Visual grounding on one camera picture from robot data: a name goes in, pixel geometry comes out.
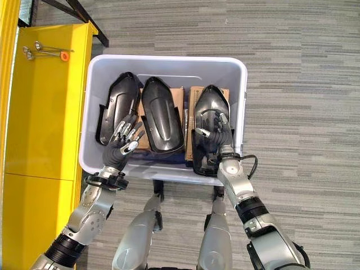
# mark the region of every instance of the cardboard box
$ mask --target cardboard box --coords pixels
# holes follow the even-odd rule
[[[194,109],[201,93],[204,90],[204,86],[192,86],[189,92],[189,111],[188,111],[188,127],[187,127],[187,142],[186,142],[186,153],[185,160],[192,161],[192,142],[191,142],[191,131],[194,129]],[[229,89],[221,88],[224,97],[229,101]]]
[[[178,108],[179,110],[179,115],[180,115],[180,121],[181,124],[183,123],[183,111],[184,111],[184,88],[170,88],[171,94],[173,95],[173,100],[174,100],[174,105],[175,107]],[[142,107],[142,102],[140,102],[139,105],[139,109],[138,109],[138,122],[141,121],[141,116],[144,116],[144,109]],[[139,129],[138,132],[145,130],[144,125],[142,125]],[[138,149],[141,150],[150,150],[150,144],[149,144],[149,139],[147,138],[147,134],[145,133],[144,136],[142,136],[142,138],[139,141],[139,146],[137,147]]]

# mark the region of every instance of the storage bin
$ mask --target storage bin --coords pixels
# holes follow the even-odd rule
[[[235,149],[241,153],[248,75],[241,61],[227,57],[101,55],[91,61],[88,69],[79,153],[80,165],[86,172],[95,173],[102,168],[104,146],[95,140],[99,104],[106,104],[110,85],[126,71],[136,74],[142,83],[157,76],[170,87],[184,86],[186,96],[190,86],[214,84],[228,88]],[[192,168],[186,167],[183,155],[171,159],[158,157],[136,154],[136,158],[129,159],[123,172],[127,177],[220,185],[216,178],[197,175]]]

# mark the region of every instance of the robot wrist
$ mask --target robot wrist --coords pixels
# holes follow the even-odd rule
[[[124,179],[125,177],[124,173],[120,172],[119,170],[116,170],[118,173],[115,174],[115,170],[116,169],[114,169],[113,171],[114,174],[110,174],[108,172],[107,175],[109,176],[107,178],[103,176],[101,177],[100,173],[98,175],[96,174],[89,175],[87,178],[85,178],[85,183],[91,186],[101,187],[108,190],[125,190],[129,182]]]
[[[118,176],[120,172],[121,171],[116,168],[104,165],[104,167],[102,167],[102,169],[100,170],[98,176],[107,179],[110,176]]]

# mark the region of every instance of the yellow wall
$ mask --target yellow wall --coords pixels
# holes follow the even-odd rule
[[[78,150],[93,26],[21,28],[10,99],[3,201],[3,268],[28,269],[77,206]],[[29,61],[34,42],[70,60]]]

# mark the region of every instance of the metal joint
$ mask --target metal joint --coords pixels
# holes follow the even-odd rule
[[[253,185],[244,174],[237,159],[226,159],[220,162],[218,179],[224,185],[234,207],[239,203],[239,200],[256,196]]]

